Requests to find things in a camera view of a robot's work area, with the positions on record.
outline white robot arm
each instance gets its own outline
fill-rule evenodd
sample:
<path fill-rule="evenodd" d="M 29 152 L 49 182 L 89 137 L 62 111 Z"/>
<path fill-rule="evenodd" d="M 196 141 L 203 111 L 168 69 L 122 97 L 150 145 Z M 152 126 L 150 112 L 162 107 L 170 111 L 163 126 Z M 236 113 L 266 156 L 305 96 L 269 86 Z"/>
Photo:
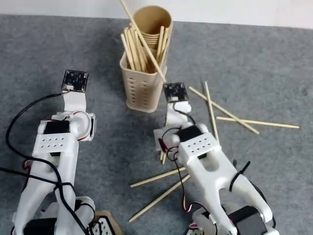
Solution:
<path fill-rule="evenodd" d="M 95 133 L 95 115 L 86 113 L 85 88 L 88 73 L 68 70 L 63 81 L 65 111 L 41 121 L 32 156 L 57 167 L 63 185 L 62 196 L 56 185 L 30 178 L 22 192 L 13 222 L 16 235 L 83 235 L 84 232 L 65 207 L 70 208 L 85 228 L 94 218 L 95 205 L 89 197 L 76 197 L 74 179 L 79 141 L 90 141 Z M 57 176 L 45 163 L 33 161 L 30 174 L 57 182 Z M 40 219 L 32 219 L 48 193 L 57 202 L 50 204 Z"/>
<path fill-rule="evenodd" d="M 165 84 L 168 126 L 155 130 L 156 148 L 171 154 L 184 165 L 197 184 L 203 208 L 193 213 L 206 235 L 279 235 L 266 223 L 272 211 L 254 185 L 237 171 L 204 124 L 187 121 L 191 110 L 184 85 Z M 226 188 L 242 196 L 247 206 L 221 205 L 219 190 Z"/>

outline circuit board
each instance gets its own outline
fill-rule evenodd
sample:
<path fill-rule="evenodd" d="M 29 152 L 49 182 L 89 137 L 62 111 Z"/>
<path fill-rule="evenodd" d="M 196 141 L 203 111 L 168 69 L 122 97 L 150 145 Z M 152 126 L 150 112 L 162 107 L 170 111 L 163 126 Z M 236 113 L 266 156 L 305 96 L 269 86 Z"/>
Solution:
<path fill-rule="evenodd" d="M 163 85 L 167 103 L 187 101 L 188 95 L 185 84 L 182 82 L 165 83 Z"/>
<path fill-rule="evenodd" d="M 66 70 L 62 83 L 62 90 L 85 93 L 88 75 L 88 72 Z"/>

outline white wall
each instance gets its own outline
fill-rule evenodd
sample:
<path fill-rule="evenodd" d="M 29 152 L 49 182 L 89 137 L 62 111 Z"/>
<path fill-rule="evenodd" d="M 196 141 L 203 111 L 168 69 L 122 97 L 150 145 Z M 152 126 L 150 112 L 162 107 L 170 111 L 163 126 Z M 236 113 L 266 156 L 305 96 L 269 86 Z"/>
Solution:
<path fill-rule="evenodd" d="M 165 7 L 175 21 L 313 28 L 313 0 L 125 0 Z M 0 13 L 126 18 L 119 0 L 0 0 Z"/>

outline gray carpet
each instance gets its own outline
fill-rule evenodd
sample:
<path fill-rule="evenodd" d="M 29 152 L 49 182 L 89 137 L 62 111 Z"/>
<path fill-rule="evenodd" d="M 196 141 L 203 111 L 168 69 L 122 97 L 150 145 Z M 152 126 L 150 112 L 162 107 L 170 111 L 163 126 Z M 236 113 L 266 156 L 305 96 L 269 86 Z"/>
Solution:
<path fill-rule="evenodd" d="M 129 224 L 128 219 L 159 196 L 178 176 L 131 189 L 131 183 L 173 169 L 161 165 L 153 130 L 163 124 L 165 99 L 152 114 L 126 108 L 119 59 L 119 34 L 127 20 L 0 16 L 1 166 L 21 170 L 4 135 L 11 118 L 36 98 L 60 91 L 66 69 L 89 71 L 87 110 L 96 113 L 92 142 L 80 145 L 75 188 L 98 210 L 112 211 L 126 234 L 182 235 L 191 215 L 180 206 L 181 189 Z M 244 25 L 175 23 L 168 81 L 201 89 L 239 117 L 298 124 L 301 129 L 254 125 L 260 135 L 236 123 L 217 121 L 224 152 L 267 197 L 282 235 L 308 235 L 313 227 L 313 31 Z M 189 92 L 192 116 L 208 124 L 203 100 Z M 37 126 L 63 110 L 63 100 L 38 104 L 15 126 L 12 141 L 30 154 Z M 0 234 L 8 234 L 24 178 L 0 173 Z M 187 197 L 197 188 L 186 183 Z M 233 198 L 226 191 L 223 200 Z M 53 196 L 42 205 L 44 208 Z"/>

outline wooden chopstick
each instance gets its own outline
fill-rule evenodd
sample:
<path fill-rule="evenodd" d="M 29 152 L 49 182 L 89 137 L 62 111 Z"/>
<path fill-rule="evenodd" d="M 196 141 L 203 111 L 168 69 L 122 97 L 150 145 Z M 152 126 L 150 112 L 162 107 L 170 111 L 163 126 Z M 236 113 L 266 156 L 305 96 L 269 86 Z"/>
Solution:
<path fill-rule="evenodd" d="M 225 120 L 225 121 L 236 121 L 233 118 L 229 117 L 216 117 L 217 120 Z M 289 125 L 289 124 L 281 124 L 281 123 L 275 123 L 275 122 L 267 122 L 267 121 L 255 121 L 255 120 L 247 120 L 247 119 L 241 119 L 241 121 L 245 123 L 253 123 L 253 124 L 259 124 L 259 125 L 266 125 L 266 126 L 277 126 L 277 127 L 286 127 L 286 128 L 293 128 L 293 129 L 299 129 L 300 126 L 296 125 Z"/>
<path fill-rule="evenodd" d="M 186 168 L 181 167 L 181 168 L 179 168 L 179 170 L 182 172 L 183 170 L 186 170 Z M 139 186 L 139 185 L 147 184 L 147 183 L 150 183 L 150 182 L 152 182 L 152 181 L 159 180 L 159 179 L 162 179 L 162 178 L 164 178 L 164 177 L 166 177 L 166 176 L 173 175 L 173 174 L 176 174 L 176 173 L 178 173 L 178 169 L 171 170 L 171 171 L 165 172 L 165 173 L 163 173 L 163 174 L 160 174 L 160 175 L 151 177 L 151 178 L 149 178 L 149 179 L 146 179 L 146 180 L 137 182 L 137 183 L 135 183 L 135 184 L 132 184 L 132 185 L 131 185 L 131 188 L 137 187 L 137 186 Z"/>
<path fill-rule="evenodd" d="M 140 64 L 139 64 L 139 59 L 138 59 L 138 56 L 137 56 L 136 46 L 134 44 L 133 37 L 132 37 L 132 34 L 131 34 L 130 30 L 127 31 L 127 36 L 128 36 L 129 43 L 131 45 L 131 52 L 132 52 L 132 56 L 133 56 L 135 70 L 136 71 L 141 71 Z"/>
<path fill-rule="evenodd" d="M 162 48 L 162 41 L 163 41 L 163 33 L 164 33 L 164 26 L 161 26 L 160 29 L 160 36 L 158 39 L 158 45 L 157 45 L 157 52 L 156 52 L 156 61 L 160 63 L 160 54 L 161 54 L 161 48 Z"/>
<path fill-rule="evenodd" d="M 143 46 L 145 47 L 145 49 L 147 50 L 147 53 L 148 53 L 148 55 L 149 55 L 153 65 L 155 66 L 157 72 L 160 74 L 160 77 L 162 78 L 163 82 L 166 82 L 166 79 L 165 79 L 165 76 L 164 76 L 163 72 L 161 71 L 161 69 L 160 69 L 156 59 L 154 58 L 152 52 L 150 51 L 146 41 L 144 40 L 144 38 L 143 38 L 143 36 L 142 36 L 142 34 L 141 34 L 141 32 L 140 32 L 140 30 L 139 30 L 135 20 L 134 20 L 131 12 L 129 11 L 129 9 L 128 9 L 126 3 L 125 3 L 125 1 L 124 0 L 120 0 L 120 1 L 121 1 L 122 5 L 123 5 L 125 11 L 126 11 L 126 14 L 128 15 L 129 19 L 131 20 L 131 22 L 133 24 L 133 27 L 137 30 L 139 39 L 140 39 L 141 43 L 143 44 Z"/>
<path fill-rule="evenodd" d="M 121 38 L 122 38 L 122 42 L 123 42 L 123 45 L 124 45 L 125 53 L 126 53 L 126 56 L 127 56 L 127 59 L 128 59 L 128 63 L 130 65 L 130 67 L 131 67 L 131 70 L 135 70 L 132 54 L 130 52 L 130 49 L 127 46 L 127 42 L 126 42 L 124 34 L 121 34 Z"/>
<path fill-rule="evenodd" d="M 189 87 L 189 89 L 194 92 L 195 94 L 197 94 L 198 96 L 200 96 L 202 99 L 207 101 L 207 98 L 200 93 L 199 91 L 197 91 L 196 89 L 194 89 L 193 87 Z M 220 105 L 218 105 L 217 103 L 213 102 L 211 100 L 211 103 L 214 107 L 216 107 L 217 109 L 221 110 L 223 113 L 225 113 L 226 115 L 232 117 L 233 119 L 235 119 L 237 122 L 239 122 L 242 126 L 248 128 L 250 131 L 254 132 L 255 134 L 260 134 L 260 132 L 258 132 L 256 129 L 254 129 L 253 127 L 251 127 L 250 125 L 246 124 L 245 122 L 241 121 L 239 118 L 237 118 L 235 115 L 231 114 L 229 111 L 227 111 L 226 109 L 222 108 Z"/>
<path fill-rule="evenodd" d="M 209 111 L 209 115 L 211 116 L 211 121 L 212 121 L 212 125 L 213 125 L 214 136 L 215 136 L 215 139 L 217 140 L 217 142 L 220 143 L 219 134 L 217 132 L 215 117 L 214 117 L 214 113 L 213 113 L 212 102 L 211 102 L 211 98 L 210 98 L 209 86 L 207 84 L 207 81 L 204 82 L 204 88 L 205 88 L 205 93 L 206 93 L 206 99 L 207 99 L 208 106 L 209 106 L 208 111 Z"/>
<path fill-rule="evenodd" d="M 188 180 L 190 178 L 190 175 L 186 175 L 183 179 L 182 182 L 184 183 L 186 180 Z M 172 187 L 170 187 L 168 190 L 166 190 L 160 197 L 158 197 L 156 200 L 154 200 L 153 202 L 151 202 L 149 205 L 147 205 L 144 209 L 142 209 L 141 211 L 139 211 L 138 213 L 136 213 L 132 218 L 130 218 L 128 220 L 128 222 L 133 222 L 135 219 L 137 219 L 138 217 L 140 217 L 142 214 L 144 214 L 147 210 L 149 210 L 150 208 L 152 208 L 156 203 L 158 203 L 159 201 L 161 201 L 164 197 L 166 197 L 168 194 L 170 194 L 171 192 L 173 192 L 176 188 L 178 188 L 181 185 L 181 182 L 178 181 L 176 184 L 174 184 Z"/>
<path fill-rule="evenodd" d="M 141 44 L 140 44 L 140 41 L 138 38 L 138 33 L 137 33 L 137 31 L 135 31 L 134 33 L 135 33 L 136 47 L 137 47 L 137 52 L 139 55 L 139 62 L 140 62 L 141 70 L 143 72 L 146 72 L 146 64 L 145 64 L 144 59 L 143 59 L 142 48 L 141 48 Z"/>

